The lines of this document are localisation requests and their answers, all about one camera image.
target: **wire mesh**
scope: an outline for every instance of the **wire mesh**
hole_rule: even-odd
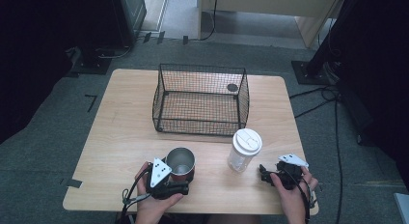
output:
[[[152,108],[157,131],[233,136],[248,114],[244,68],[159,66]]]

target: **white lid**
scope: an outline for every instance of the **white lid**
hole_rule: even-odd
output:
[[[241,154],[245,155],[258,154],[262,146],[261,137],[249,128],[238,130],[233,137],[233,144]]]

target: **stainless steel cup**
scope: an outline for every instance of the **stainless steel cup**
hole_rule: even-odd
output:
[[[171,178],[174,182],[192,181],[195,174],[195,156],[187,148],[178,147],[166,156],[165,163],[172,168]]]

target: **human hand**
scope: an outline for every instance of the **human hand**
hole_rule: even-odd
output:
[[[309,185],[310,190],[314,191],[318,185],[318,180],[308,171],[306,167],[301,167],[303,171],[304,181],[300,181],[299,185],[303,189],[304,193],[309,196],[309,191],[306,183]],[[298,187],[294,187],[292,190],[286,190],[280,178],[272,173],[270,174],[271,180],[277,191],[280,194],[280,200],[283,208],[283,212],[286,215],[289,224],[305,223],[306,210],[304,206],[304,200],[301,196],[301,191]]]
[[[139,170],[138,174],[135,176],[137,178],[146,168],[148,163],[145,162],[142,168]],[[138,195],[146,194],[147,190],[145,184],[147,181],[147,175],[144,175],[136,184],[138,189]],[[138,205],[138,214],[136,216],[136,224],[156,224],[159,222],[163,213],[171,206],[176,204],[180,199],[183,198],[183,195],[178,193],[172,195],[170,198],[165,200],[156,200],[152,197],[145,199],[144,201],[139,202]]]

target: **wire basket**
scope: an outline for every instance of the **wire basket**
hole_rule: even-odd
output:
[[[244,68],[159,66],[152,109],[157,131],[233,136],[248,115]]]

